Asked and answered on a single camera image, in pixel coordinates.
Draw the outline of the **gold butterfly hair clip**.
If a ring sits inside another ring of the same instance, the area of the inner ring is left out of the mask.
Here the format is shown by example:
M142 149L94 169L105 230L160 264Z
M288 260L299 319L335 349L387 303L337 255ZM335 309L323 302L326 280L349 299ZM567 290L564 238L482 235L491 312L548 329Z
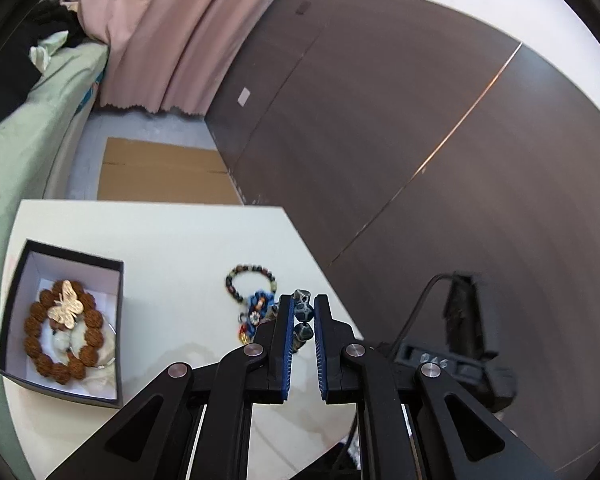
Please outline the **gold butterfly hair clip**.
M78 293L74 290L71 282L61 282L61 291L55 304L47 309L47 317L66 330L73 330L76 326L76 318L83 313L84 307L79 300Z

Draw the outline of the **black open jewelry box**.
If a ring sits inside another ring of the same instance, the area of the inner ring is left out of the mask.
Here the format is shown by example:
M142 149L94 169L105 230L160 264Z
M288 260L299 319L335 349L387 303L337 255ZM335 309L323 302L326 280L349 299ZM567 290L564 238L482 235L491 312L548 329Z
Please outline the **black open jewelry box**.
M124 264L27 240L5 304L0 374L55 398L122 404Z

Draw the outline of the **flat brown cardboard sheet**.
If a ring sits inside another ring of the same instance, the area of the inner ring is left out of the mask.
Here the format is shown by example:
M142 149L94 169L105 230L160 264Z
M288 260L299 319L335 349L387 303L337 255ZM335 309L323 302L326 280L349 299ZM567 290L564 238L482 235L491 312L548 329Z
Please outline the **flat brown cardboard sheet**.
M97 198L177 204L242 202L217 151L120 138L107 140Z

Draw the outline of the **green bed sheet mattress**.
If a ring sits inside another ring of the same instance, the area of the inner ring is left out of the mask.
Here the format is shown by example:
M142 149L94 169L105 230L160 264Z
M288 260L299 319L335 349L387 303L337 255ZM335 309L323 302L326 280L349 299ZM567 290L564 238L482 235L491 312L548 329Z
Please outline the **green bed sheet mattress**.
M0 292L8 239L24 198L41 198L71 119L98 76L108 48L85 41L62 48L29 96L0 122ZM15 433L0 375L0 455L18 479L33 474Z

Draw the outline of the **pink curtain centre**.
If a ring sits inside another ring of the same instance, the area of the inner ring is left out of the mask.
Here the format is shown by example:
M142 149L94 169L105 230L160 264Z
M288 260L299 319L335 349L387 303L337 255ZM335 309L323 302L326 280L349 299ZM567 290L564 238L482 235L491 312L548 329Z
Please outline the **pink curtain centre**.
M80 0L83 29L109 48L103 106L204 116L273 0Z

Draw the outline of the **black clothing pile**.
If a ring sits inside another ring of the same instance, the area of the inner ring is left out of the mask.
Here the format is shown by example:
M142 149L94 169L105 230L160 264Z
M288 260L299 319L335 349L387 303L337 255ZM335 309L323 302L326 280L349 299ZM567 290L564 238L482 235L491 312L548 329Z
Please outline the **black clothing pile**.
M55 32L68 32L66 45L76 47L86 33L78 14L57 2L43 0L20 23L0 52L0 122L26 102L29 92L42 77L29 53L40 40Z

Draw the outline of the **white wall socket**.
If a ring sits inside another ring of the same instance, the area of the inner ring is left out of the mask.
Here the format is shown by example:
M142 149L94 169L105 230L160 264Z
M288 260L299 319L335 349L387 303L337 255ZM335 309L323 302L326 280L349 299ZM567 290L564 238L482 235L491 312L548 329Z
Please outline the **white wall socket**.
M244 107L246 105L249 97L250 97L250 90L248 88L243 88L242 91L239 93L237 103L241 107Z

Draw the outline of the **dark wall switch plate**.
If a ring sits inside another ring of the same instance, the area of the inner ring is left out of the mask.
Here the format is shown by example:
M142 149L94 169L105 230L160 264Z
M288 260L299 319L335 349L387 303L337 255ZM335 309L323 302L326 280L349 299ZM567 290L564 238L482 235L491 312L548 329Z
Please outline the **dark wall switch plate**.
M300 3L300 6L296 9L296 13L299 15L303 15L307 10L311 7L311 3L309 1L303 1Z

